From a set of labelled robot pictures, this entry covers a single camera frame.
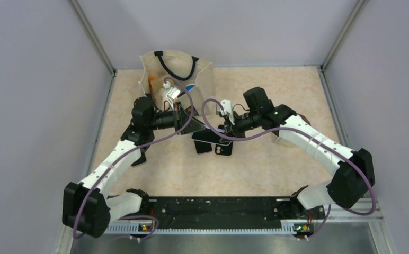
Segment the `black phone case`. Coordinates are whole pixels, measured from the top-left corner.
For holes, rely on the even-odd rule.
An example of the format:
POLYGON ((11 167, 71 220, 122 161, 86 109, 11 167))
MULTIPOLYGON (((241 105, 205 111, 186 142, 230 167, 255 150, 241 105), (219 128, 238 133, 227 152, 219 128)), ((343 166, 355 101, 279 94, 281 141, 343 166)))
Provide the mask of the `black phone case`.
POLYGON ((233 152, 233 142, 220 138, 215 143, 214 153, 218 156, 231 156, 233 152))

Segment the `black smartphone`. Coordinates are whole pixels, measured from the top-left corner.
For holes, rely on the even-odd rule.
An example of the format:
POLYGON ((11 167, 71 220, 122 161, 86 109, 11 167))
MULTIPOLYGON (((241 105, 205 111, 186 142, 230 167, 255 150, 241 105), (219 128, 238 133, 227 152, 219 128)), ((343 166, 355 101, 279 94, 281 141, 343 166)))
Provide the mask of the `black smartphone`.
POLYGON ((194 140, 195 151, 198 155, 210 153, 213 151, 212 144, 194 140))

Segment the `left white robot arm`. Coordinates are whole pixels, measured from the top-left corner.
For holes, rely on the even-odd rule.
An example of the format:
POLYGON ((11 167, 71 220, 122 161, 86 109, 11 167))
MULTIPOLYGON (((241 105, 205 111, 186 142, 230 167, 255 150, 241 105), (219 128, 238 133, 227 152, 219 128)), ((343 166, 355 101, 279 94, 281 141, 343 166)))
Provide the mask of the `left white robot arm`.
POLYGON ((79 183, 70 182, 64 189, 61 221, 83 234, 100 237, 108 225, 126 215, 143 219, 150 205, 146 193, 133 190, 111 196, 110 190, 130 167, 146 162, 145 152, 154 144, 154 131, 174 128, 176 134, 202 131, 204 123, 190 117, 181 103, 173 110, 158 111, 151 98, 134 101, 132 119, 105 160, 79 183))

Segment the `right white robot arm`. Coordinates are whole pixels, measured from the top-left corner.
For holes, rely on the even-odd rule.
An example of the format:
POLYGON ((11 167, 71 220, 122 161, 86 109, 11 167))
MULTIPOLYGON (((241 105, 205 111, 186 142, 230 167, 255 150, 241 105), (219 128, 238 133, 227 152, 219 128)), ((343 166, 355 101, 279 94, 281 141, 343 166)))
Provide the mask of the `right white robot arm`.
POLYGON ((248 111, 242 115, 233 110, 228 100, 216 107, 216 113, 225 119, 226 134, 244 138, 246 131, 258 127, 272 130, 278 143, 301 148, 332 176, 329 181, 298 191, 297 199, 290 204, 295 217, 305 218, 321 205, 336 204, 349 210, 375 184, 368 150, 355 151, 330 139, 290 107, 274 106, 261 87, 251 88, 243 96, 248 111))

